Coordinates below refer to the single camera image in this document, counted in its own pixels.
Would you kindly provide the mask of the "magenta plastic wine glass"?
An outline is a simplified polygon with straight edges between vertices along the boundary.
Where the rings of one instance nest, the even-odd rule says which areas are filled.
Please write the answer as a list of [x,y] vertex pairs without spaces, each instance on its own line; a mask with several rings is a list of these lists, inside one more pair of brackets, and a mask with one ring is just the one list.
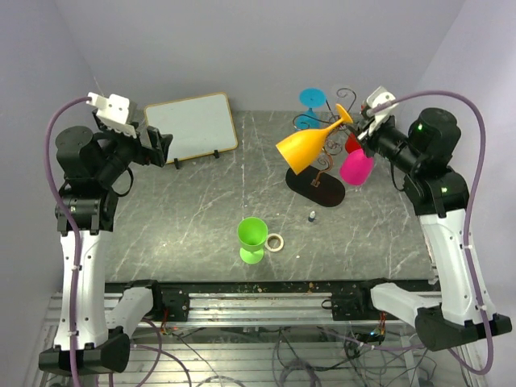
[[374,167],[374,158],[367,157],[362,149],[356,149],[348,154],[339,174],[349,185],[363,185]]

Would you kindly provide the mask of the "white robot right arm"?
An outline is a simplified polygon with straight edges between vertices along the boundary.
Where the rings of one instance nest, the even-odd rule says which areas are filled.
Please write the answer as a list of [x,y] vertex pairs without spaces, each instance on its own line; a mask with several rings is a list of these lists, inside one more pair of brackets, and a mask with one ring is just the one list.
[[426,108],[407,134],[389,116],[377,123],[363,116],[356,138],[366,154],[383,156],[404,173],[402,191],[418,217],[439,280],[441,298],[423,298],[389,280],[372,280],[355,300],[356,312],[375,318],[381,311],[414,327],[422,344],[437,352],[511,332],[510,318],[498,314],[483,284],[474,285],[476,261],[466,230],[472,194],[449,161],[461,137],[456,118],[439,108]]

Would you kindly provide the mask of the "clear wine glass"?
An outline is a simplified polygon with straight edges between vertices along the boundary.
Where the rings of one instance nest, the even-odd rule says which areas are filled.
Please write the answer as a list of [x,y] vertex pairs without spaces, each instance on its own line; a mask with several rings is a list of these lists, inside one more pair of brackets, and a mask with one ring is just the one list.
[[327,109],[328,109],[328,111],[330,113],[329,121],[331,123],[334,123],[338,119],[338,116],[335,114],[334,109],[331,106],[330,101],[329,101],[328,98],[326,98],[326,106],[327,106]]

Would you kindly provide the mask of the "orange plastic wine glass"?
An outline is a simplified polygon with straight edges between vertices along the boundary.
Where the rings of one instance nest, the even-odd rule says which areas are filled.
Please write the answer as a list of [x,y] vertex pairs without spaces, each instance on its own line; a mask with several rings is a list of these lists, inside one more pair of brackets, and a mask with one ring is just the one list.
[[340,104],[335,105],[339,119],[323,129],[300,130],[276,144],[276,149],[295,175],[307,169],[322,151],[327,137],[338,127],[353,123],[351,115]]

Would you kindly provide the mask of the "green plastic wine glass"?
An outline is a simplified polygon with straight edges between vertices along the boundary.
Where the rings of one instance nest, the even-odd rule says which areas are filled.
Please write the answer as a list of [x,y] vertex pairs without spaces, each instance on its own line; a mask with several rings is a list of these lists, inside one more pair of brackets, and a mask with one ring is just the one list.
[[237,228],[239,256],[246,264],[257,264],[264,257],[264,244],[268,237],[266,223],[256,217],[243,219]]

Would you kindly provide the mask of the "blue plastic wine glass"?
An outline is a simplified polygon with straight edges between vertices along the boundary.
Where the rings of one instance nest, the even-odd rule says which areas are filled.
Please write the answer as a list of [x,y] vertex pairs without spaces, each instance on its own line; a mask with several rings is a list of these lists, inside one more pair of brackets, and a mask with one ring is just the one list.
[[299,94],[300,103],[307,108],[304,113],[297,115],[293,120],[296,131],[305,129],[319,129],[320,119],[315,113],[315,109],[326,104],[326,95],[317,88],[304,89]]

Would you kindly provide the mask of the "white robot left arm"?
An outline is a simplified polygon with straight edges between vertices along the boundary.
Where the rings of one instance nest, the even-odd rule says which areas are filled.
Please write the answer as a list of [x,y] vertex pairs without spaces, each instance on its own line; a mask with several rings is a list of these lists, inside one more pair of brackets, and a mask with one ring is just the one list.
[[105,311],[105,250],[121,197],[113,184],[132,163],[164,166],[172,141],[154,127],[129,137],[75,126],[56,137],[65,178],[55,210],[64,284],[58,331],[52,347],[39,355],[40,370],[66,377],[123,372],[139,322],[163,314],[155,280],[126,286],[116,307]]

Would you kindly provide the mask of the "red plastic wine glass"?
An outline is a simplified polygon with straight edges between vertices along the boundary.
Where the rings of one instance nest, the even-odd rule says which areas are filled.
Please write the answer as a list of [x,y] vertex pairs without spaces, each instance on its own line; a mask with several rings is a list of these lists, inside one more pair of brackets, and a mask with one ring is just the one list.
[[360,143],[357,141],[354,134],[350,133],[348,135],[344,148],[348,154],[361,149]]

